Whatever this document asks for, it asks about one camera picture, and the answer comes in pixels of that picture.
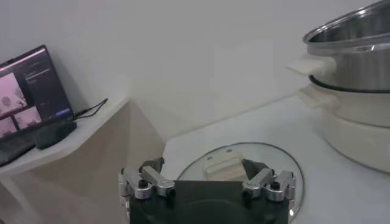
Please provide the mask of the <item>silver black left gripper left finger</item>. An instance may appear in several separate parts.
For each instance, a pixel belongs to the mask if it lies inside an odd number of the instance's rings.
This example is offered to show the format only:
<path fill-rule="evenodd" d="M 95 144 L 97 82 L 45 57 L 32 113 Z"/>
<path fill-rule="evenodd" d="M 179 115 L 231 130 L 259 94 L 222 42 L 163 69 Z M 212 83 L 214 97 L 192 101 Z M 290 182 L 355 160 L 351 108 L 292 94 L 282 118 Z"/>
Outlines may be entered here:
<path fill-rule="evenodd" d="M 176 191 L 175 182 L 160 174 L 164 163 L 164 158 L 159 157 L 143 162 L 137 170 L 122 168 L 118 173 L 119 195 L 147 200 L 155 189 L 159 196 L 173 197 Z"/>

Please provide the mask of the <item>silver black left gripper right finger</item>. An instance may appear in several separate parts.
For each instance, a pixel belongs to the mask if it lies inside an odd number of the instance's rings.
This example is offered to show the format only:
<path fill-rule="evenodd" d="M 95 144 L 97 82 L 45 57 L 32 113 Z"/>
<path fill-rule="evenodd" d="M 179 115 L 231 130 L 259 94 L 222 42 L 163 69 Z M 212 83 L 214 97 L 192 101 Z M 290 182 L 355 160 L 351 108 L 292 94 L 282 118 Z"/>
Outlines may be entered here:
<path fill-rule="evenodd" d="M 285 198 L 294 201 L 296 197 L 296 178 L 292 171 L 283 170 L 276 174 L 274 169 L 264 163 L 243 159 L 247 181 L 243 181 L 242 197 L 252 201 L 266 194 L 269 201 L 283 201 Z"/>

